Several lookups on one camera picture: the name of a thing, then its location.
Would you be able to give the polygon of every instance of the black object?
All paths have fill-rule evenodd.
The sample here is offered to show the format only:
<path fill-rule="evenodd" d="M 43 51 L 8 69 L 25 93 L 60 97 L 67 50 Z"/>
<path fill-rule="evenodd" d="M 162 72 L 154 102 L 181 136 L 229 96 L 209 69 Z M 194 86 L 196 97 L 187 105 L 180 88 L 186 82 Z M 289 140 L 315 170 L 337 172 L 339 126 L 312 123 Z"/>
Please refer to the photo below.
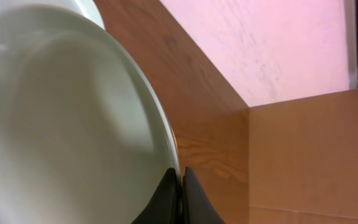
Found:
<path fill-rule="evenodd" d="M 224 221 L 209 202 L 193 169 L 186 167 L 181 189 L 174 168 L 167 169 L 149 203 L 132 222 L 146 223 L 221 224 Z"/>

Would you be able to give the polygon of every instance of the pink wall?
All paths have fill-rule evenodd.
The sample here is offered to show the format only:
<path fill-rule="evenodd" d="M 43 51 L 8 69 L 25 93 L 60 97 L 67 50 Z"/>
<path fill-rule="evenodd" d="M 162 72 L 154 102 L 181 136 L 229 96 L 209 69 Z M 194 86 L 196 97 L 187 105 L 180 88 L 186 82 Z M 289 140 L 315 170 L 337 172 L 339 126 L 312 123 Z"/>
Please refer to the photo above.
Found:
<path fill-rule="evenodd" d="M 349 89 L 343 0 L 161 0 L 249 106 Z"/>

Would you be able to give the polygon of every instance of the brown cardboard panel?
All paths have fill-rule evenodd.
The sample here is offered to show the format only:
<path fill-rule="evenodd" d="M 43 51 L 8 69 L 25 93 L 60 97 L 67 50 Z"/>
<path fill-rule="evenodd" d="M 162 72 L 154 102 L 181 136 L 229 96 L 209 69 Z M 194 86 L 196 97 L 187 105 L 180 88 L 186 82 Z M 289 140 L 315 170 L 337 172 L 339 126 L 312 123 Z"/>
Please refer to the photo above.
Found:
<path fill-rule="evenodd" d="M 250 206 L 300 208 L 292 107 L 250 109 Z"/>
<path fill-rule="evenodd" d="M 250 109 L 250 204 L 358 218 L 358 90 Z"/>
<path fill-rule="evenodd" d="M 295 212 L 270 210 L 264 208 L 249 209 L 249 224 L 298 224 Z"/>
<path fill-rule="evenodd" d="M 299 224 L 358 224 L 358 220 L 324 215 L 300 214 Z"/>

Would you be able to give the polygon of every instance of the brown wooden surface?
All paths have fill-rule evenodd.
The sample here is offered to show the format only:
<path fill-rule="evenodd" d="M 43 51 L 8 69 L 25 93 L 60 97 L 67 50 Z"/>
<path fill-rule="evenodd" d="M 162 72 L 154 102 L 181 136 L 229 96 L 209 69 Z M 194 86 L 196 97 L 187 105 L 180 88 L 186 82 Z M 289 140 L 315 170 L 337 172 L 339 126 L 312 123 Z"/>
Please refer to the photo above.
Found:
<path fill-rule="evenodd" d="M 249 116 L 250 224 L 358 224 L 358 89 Z"/>
<path fill-rule="evenodd" d="M 158 0 L 95 0 L 106 30 L 152 84 L 177 138 L 228 223 L 248 217 L 248 107 Z"/>

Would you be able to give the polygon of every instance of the wooden table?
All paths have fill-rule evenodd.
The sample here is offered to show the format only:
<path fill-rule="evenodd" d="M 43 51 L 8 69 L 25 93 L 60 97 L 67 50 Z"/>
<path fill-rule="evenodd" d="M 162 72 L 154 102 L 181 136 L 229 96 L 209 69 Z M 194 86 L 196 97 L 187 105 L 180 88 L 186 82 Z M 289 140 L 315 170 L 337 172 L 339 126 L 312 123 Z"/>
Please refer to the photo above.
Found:
<path fill-rule="evenodd" d="M 220 216 L 247 223 L 247 105 L 158 0 L 95 2 L 161 101 L 182 175 L 194 168 Z"/>

